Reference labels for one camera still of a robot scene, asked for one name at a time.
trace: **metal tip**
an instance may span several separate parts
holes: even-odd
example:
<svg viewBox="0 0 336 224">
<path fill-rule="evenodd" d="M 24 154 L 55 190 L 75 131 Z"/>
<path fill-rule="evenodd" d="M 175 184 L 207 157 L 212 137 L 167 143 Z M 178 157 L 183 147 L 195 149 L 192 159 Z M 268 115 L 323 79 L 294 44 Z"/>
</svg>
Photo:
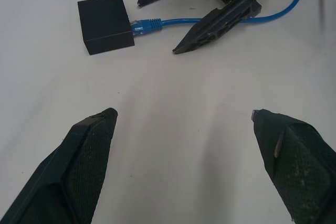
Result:
<svg viewBox="0 0 336 224">
<path fill-rule="evenodd" d="M 258 114 L 259 110 L 253 110 L 252 111 L 252 116 L 251 116 L 251 120 L 254 122 L 254 118 L 255 116 Z"/>
</svg>

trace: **black box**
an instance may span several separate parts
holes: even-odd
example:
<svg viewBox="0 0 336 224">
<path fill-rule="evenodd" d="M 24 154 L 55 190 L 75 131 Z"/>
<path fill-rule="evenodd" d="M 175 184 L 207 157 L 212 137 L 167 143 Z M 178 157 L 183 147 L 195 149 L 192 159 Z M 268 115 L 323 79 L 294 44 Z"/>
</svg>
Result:
<svg viewBox="0 0 336 224">
<path fill-rule="evenodd" d="M 90 55 L 134 46 L 123 0 L 78 2 L 83 40 Z"/>
</svg>

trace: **white surface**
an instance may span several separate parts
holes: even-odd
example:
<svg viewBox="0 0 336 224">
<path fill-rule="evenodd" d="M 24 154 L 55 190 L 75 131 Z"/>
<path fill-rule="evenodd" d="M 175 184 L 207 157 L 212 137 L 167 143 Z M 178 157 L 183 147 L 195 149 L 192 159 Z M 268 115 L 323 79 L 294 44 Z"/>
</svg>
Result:
<svg viewBox="0 0 336 224">
<path fill-rule="evenodd" d="M 266 108 L 314 125 L 336 149 L 336 0 L 239 25 L 173 55 L 190 26 L 89 56 L 77 1 L 0 0 L 0 216 L 70 127 L 119 112 L 92 223 L 272 223 L 291 218 L 261 159 L 250 115 Z M 292 0 L 258 0 L 262 15 Z M 130 20 L 202 17 L 219 0 L 161 0 Z"/>
</svg>

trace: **blue cable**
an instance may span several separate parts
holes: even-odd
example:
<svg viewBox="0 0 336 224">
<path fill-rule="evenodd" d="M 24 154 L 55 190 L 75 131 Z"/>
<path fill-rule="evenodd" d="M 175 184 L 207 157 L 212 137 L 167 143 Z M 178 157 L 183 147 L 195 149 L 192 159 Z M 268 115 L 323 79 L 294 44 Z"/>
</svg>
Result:
<svg viewBox="0 0 336 224">
<path fill-rule="evenodd" d="M 289 13 L 300 0 L 293 0 L 293 2 L 284 10 L 266 17 L 248 18 L 242 20 L 241 23 L 264 23 L 278 19 Z M 144 19 L 131 22 L 131 28 L 134 35 L 148 34 L 153 31 L 162 30 L 164 26 L 178 25 L 178 24 L 194 24 L 201 20 L 201 18 L 177 18 L 161 20 L 157 19 Z"/>
</svg>

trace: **cable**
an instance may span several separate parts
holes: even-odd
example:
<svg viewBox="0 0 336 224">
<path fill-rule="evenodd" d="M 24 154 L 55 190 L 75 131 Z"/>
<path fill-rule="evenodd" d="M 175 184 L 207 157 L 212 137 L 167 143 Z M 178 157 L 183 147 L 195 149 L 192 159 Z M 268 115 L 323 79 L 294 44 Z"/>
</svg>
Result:
<svg viewBox="0 0 336 224">
<path fill-rule="evenodd" d="M 266 17 L 248 18 L 242 20 L 241 23 L 264 23 L 278 19 L 289 13 L 300 0 L 293 0 L 293 2 L 284 10 Z M 144 19 L 131 22 L 131 28 L 134 35 L 148 34 L 156 30 L 162 30 L 164 26 L 178 25 L 178 24 L 194 24 L 201 20 L 201 18 L 177 18 L 161 20 L 157 19 Z"/>
<path fill-rule="evenodd" d="M 176 18 L 162 21 L 162 26 L 171 26 L 178 24 L 194 24 L 200 21 L 200 18 Z"/>
<path fill-rule="evenodd" d="M 266 17 L 257 17 L 257 18 L 248 18 L 246 20 L 243 20 L 241 23 L 264 23 L 264 22 L 269 22 L 273 21 L 275 19 L 281 18 L 282 16 L 286 15 L 289 13 L 299 2 L 300 0 L 293 0 L 293 2 L 284 10 L 275 13 L 270 16 Z"/>
</svg>

